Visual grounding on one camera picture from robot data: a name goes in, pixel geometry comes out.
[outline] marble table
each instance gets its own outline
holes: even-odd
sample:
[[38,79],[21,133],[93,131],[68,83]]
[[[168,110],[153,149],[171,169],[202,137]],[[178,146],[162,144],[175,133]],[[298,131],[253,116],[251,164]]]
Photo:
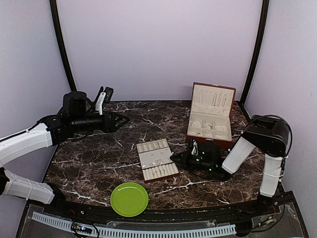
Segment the marble table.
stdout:
[[[136,144],[166,138],[174,153],[185,150],[189,101],[117,102],[106,106],[131,118],[115,133],[78,134],[62,143],[49,166],[45,182],[57,184],[67,200],[110,206],[116,186],[133,181],[149,193],[150,209],[180,209],[233,204],[257,197],[264,156],[255,150],[226,182],[200,178],[180,170],[176,178],[144,184]],[[246,119],[235,103],[231,117],[233,139]]]

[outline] black marble tabletop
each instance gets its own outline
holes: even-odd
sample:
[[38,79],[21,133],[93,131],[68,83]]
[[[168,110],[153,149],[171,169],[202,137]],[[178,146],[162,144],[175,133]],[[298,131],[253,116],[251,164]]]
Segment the black marble tabletop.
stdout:
[[[174,153],[185,150],[189,101],[118,102],[106,106],[131,118],[115,133],[78,134],[62,143],[49,166],[45,182],[57,184],[67,200],[110,206],[110,195],[123,182],[136,182],[149,194],[150,209],[207,207],[254,200],[264,167],[255,150],[226,182],[201,178],[180,169],[180,176],[144,184],[136,144],[166,138]],[[246,119],[235,103],[231,130],[236,140]]]

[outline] white wall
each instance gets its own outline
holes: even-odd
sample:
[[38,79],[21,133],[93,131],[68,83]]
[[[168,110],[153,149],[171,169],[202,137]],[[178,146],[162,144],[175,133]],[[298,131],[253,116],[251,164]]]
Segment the white wall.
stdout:
[[237,88],[239,100],[262,0],[58,1],[79,90],[114,100],[189,100],[193,82]]
[[[0,4],[0,138],[55,114],[69,91],[49,1]],[[54,148],[36,151],[5,168],[42,181]],[[25,200],[0,196],[0,237],[14,238]]]
[[253,114],[284,117],[294,132],[283,183],[317,237],[317,2],[270,2],[262,51],[247,99]]

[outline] perforated metal strip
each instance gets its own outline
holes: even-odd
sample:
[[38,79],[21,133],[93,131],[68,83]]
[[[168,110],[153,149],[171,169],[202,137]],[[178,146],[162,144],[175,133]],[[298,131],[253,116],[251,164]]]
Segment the perforated metal strip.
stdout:
[[[42,213],[34,212],[32,220],[41,222],[51,227],[58,228],[67,232],[71,232],[71,221],[61,218],[51,217]],[[97,237],[96,230],[89,225],[84,224],[86,227],[93,229],[90,237]],[[112,228],[98,227],[100,238],[212,238],[222,237],[236,234],[235,225],[205,228],[198,230],[186,231],[131,231],[119,230]]]

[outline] green plate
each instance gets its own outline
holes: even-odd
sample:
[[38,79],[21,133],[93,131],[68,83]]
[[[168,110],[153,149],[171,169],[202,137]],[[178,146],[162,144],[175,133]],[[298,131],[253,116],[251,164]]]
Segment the green plate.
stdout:
[[149,203],[145,188],[134,182],[125,182],[114,189],[110,197],[113,210],[123,217],[142,213]]

